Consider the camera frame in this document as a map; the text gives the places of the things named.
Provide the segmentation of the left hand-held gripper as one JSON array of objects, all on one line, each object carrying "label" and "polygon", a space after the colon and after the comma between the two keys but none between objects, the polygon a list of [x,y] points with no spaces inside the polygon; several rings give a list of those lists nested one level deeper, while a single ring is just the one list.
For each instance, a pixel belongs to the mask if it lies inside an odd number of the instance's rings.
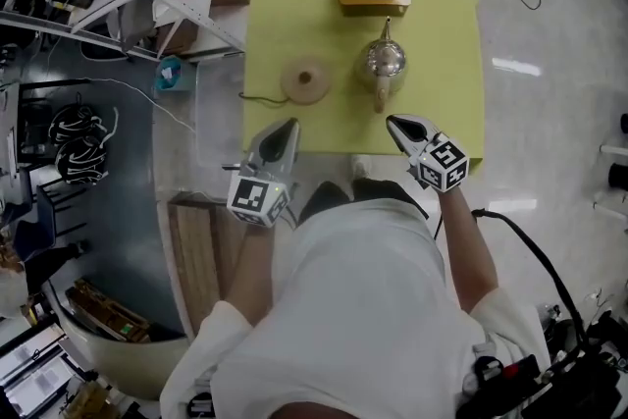
[{"label": "left hand-held gripper", "polygon": [[262,159],[239,164],[224,164],[231,182],[227,208],[239,221],[272,228],[288,208],[295,191],[291,170],[300,141],[298,119],[277,121],[257,134],[251,146]]}]

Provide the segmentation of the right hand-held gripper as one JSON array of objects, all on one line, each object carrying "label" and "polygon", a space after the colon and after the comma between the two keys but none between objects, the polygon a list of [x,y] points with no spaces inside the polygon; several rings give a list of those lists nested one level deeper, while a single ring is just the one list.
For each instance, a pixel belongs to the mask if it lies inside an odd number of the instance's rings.
[{"label": "right hand-held gripper", "polygon": [[[388,115],[386,127],[397,148],[410,156],[409,173],[423,187],[445,193],[468,176],[469,158],[430,120],[416,115]],[[419,142],[427,141],[416,151]]]}]

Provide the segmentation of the round wooden kettle base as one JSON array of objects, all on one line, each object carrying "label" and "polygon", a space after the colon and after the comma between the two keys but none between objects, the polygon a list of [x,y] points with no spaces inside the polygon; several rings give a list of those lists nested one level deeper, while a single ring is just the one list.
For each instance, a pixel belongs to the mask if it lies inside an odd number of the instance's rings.
[{"label": "round wooden kettle base", "polygon": [[284,65],[280,86],[289,101],[297,105],[312,105],[326,96],[331,88],[331,78],[323,60],[304,56]]}]

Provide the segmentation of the silver metal kettle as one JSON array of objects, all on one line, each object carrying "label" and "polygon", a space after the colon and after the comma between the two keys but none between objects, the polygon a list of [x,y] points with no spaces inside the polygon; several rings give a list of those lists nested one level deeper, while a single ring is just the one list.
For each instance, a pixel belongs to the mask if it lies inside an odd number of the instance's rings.
[{"label": "silver metal kettle", "polygon": [[392,18],[386,17],[380,36],[361,50],[353,70],[357,80],[373,95],[374,111],[383,113],[389,99],[404,86],[406,53],[391,36]]}]

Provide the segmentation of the person's left forearm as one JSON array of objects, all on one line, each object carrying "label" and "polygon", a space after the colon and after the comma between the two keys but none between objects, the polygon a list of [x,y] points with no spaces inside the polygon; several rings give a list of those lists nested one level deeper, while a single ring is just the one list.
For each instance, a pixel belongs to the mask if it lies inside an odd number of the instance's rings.
[{"label": "person's left forearm", "polygon": [[225,300],[255,327],[273,305],[272,266],[293,230],[287,222],[270,229],[248,226]]}]

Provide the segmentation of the person's right forearm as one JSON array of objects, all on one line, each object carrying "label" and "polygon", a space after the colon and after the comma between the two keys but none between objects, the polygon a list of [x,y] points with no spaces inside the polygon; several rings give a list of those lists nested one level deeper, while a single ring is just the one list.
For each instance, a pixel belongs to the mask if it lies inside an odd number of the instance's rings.
[{"label": "person's right forearm", "polygon": [[498,288],[497,269],[461,189],[440,193],[439,201],[453,285],[460,307],[471,313]]}]

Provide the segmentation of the table with green cloth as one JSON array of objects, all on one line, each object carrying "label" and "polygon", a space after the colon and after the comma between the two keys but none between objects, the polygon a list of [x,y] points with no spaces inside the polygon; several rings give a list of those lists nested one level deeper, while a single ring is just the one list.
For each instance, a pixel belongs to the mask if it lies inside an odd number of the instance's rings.
[{"label": "table with green cloth", "polygon": [[[300,150],[311,153],[396,155],[386,114],[425,117],[455,139],[475,162],[484,156],[484,80],[476,8],[479,0],[411,0],[392,18],[392,39],[408,61],[403,87],[385,108],[358,80],[362,48],[382,32],[382,16],[348,16],[339,0],[250,0],[245,40],[241,145],[281,118],[301,125]],[[331,83],[313,105],[279,107],[283,70],[298,60],[322,63]]]}]

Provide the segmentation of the person's right white shoe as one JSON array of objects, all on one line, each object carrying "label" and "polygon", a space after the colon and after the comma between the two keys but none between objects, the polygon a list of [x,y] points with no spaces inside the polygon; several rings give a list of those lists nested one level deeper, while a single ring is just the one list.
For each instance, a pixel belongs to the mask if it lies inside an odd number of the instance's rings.
[{"label": "person's right white shoe", "polygon": [[356,154],[350,159],[351,173],[354,180],[368,179],[372,169],[372,159],[369,155]]}]

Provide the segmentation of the clear plastic storage box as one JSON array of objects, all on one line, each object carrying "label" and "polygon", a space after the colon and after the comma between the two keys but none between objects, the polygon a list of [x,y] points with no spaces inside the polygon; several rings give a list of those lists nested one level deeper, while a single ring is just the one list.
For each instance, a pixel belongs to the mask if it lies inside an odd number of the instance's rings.
[{"label": "clear plastic storage box", "polygon": [[242,56],[202,62],[197,67],[195,131],[198,162],[207,168],[240,160],[243,138]]}]

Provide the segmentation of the person's black trousers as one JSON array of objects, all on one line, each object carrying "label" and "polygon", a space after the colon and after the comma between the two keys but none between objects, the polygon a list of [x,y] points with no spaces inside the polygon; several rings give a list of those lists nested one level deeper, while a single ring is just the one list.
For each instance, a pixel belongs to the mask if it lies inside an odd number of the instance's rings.
[{"label": "person's black trousers", "polygon": [[321,183],[301,210],[297,224],[300,226],[310,217],[338,206],[376,199],[394,199],[411,204],[425,219],[429,218],[428,213],[396,182],[361,178],[353,180],[351,188],[353,195],[349,196],[335,183]]}]

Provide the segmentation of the teal waste bin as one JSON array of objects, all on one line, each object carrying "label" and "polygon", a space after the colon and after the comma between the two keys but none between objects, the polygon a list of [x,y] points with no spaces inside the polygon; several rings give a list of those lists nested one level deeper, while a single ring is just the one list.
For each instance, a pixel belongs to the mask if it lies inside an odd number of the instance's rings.
[{"label": "teal waste bin", "polygon": [[160,92],[193,91],[196,84],[196,67],[177,56],[162,59],[156,69],[154,88]]}]

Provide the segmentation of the wooden plank bench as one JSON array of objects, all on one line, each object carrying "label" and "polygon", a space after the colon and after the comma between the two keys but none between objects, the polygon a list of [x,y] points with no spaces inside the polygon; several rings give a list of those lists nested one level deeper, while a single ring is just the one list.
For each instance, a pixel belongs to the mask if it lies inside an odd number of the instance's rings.
[{"label": "wooden plank bench", "polygon": [[245,224],[224,203],[186,192],[168,202],[167,214],[184,319],[196,336],[202,321],[229,292]]}]

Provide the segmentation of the flat brown cardboard box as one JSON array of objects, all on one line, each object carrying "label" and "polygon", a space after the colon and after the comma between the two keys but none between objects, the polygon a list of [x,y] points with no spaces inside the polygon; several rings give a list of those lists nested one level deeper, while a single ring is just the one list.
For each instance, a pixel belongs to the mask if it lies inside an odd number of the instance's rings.
[{"label": "flat brown cardboard box", "polygon": [[157,28],[156,49],[159,56],[179,55],[189,50],[198,34],[198,25],[181,20]]}]

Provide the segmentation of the person's white shirt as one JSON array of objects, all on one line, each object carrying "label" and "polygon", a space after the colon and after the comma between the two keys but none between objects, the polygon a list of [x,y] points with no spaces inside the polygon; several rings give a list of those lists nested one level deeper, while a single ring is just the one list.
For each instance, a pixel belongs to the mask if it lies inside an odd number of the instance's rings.
[{"label": "person's white shirt", "polygon": [[221,300],[160,397],[185,419],[207,381],[217,419],[313,402],[356,419],[453,419],[482,348],[503,364],[550,357],[536,309],[498,288],[462,310],[419,210],[394,199],[309,218],[277,251],[258,322]]}]

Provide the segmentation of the grey fabric bag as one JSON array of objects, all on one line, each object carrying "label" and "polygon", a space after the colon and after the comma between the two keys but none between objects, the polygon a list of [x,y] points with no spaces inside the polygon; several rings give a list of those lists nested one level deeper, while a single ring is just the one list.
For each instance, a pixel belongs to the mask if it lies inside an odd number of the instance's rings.
[{"label": "grey fabric bag", "polygon": [[152,8],[127,4],[120,11],[119,23],[121,49],[128,53],[153,29]]}]

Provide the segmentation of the black white patterned bag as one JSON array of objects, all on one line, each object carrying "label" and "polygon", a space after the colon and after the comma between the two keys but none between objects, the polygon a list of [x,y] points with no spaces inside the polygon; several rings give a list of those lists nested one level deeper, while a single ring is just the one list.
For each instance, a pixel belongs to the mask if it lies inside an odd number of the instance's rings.
[{"label": "black white patterned bag", "polygon": [[96,131],[106,132],[107,129],[94,110],[88,105],[70,104],[60,109],[54,116],[48,129],[48,136],[52,144],[62,145]]},{"label": "black white patterned bag", "polygon": [[55,166],[67,184],[97,184],[108,176],[106,159],[104,143],[89,135],[62,144]]}]

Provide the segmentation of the round white black appliance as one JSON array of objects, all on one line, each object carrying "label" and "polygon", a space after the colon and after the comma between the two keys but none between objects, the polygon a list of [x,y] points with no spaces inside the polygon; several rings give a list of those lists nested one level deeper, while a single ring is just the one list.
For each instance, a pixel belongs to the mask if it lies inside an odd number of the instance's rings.
[{"label": "round white black appliance", "polygon": [[84,59],[96,63],[131,62],[133,60],[133,56],[129,56],[117,49],[86,41],[79,43],[79,51]]}]

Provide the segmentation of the white stand with black feet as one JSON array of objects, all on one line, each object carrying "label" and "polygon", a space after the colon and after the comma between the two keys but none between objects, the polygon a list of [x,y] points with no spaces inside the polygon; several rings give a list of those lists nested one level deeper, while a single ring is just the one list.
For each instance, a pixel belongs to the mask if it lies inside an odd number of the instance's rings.
[{"label": "white stand with black feet", "polygon": [[[624,136],[628,139],[628,113],[623,113],[619,119],[619,127]],[[611,144],[601,144],[600,154],[614,155],[628,159],[628,146],[616,146]],[[623,192],[621,202],[628,202],[628,164],[622,165],[612,163],[608,170],[607,185],[610,189],[617,189]],[[593,201],[593,209],[600,214],[619,220],[624,226],[624,233],[628,235],[628,213],[624,213],[603,203],[603,196],[596,195]]]}]

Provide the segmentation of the brown wooden crate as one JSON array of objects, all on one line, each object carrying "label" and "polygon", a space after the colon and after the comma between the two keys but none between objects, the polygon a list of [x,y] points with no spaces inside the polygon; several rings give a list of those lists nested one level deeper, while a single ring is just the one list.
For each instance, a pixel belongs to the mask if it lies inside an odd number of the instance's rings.
[{"label": "brown wooden crate", "polygon": [[75,317],[90,329],[109,338],[130,343],[150,342],[150,323],[79,279],[65,291]]}]

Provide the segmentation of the dark blue chair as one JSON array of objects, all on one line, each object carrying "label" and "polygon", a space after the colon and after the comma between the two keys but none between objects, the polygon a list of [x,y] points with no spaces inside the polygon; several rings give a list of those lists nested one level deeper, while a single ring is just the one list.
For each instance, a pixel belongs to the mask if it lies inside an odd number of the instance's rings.
[{"label": "dark blue chair", "polygon": [[86,222],[81,222],[61,231],[57,229],[57,214],[72,208],[72,205],[64,206],[64,203],[86,192],[86,188],[81,188],[55,200],[44,185],[36,188],[37,219],[35,222],[20,220],[13,235],[14,251],[23,262],[27,262],[32,256],[43,251],[52,249],[59,237],[69,235],[86,226]]}]

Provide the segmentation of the curved cream counter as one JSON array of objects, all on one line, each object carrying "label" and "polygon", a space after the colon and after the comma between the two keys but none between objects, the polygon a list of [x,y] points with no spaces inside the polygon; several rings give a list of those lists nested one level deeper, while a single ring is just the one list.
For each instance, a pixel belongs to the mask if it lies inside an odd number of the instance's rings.
[{"label": "curved cream counter", "polygon": [[189,347],[186,337],[155,342],[109,340],[79,325],[60,303],[54,287],[46,283],[43,293],[58,317],[59,324],[78,353],[120,392],[156,401]]}]

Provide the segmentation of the black waist pack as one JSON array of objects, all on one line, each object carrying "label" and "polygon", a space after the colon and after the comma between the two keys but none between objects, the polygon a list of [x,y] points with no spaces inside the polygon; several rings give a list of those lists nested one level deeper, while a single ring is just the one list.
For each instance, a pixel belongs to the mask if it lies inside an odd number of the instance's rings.
[{"label": "black waist pack", "polygon": [[618,387],[628,377],[628,332],[604,318],[586,336],[588,350],[576,346],[546,371],[533,355],[509,365],[480,357],[455,419],[612,419],[628,397]]}]

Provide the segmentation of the white top black frame table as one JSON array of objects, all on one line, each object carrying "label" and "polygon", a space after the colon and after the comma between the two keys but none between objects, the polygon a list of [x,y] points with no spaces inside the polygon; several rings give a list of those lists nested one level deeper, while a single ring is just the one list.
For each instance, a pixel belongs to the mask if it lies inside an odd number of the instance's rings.
[{"label": "white top black frame table", "polygon": [[69,90],[90,85],[89,78],[57,79],[7,84],[0,97],[0,168],[3,176],[15,179],[21,166],[55,163],[58,147],[48,128],[60,99]]}]

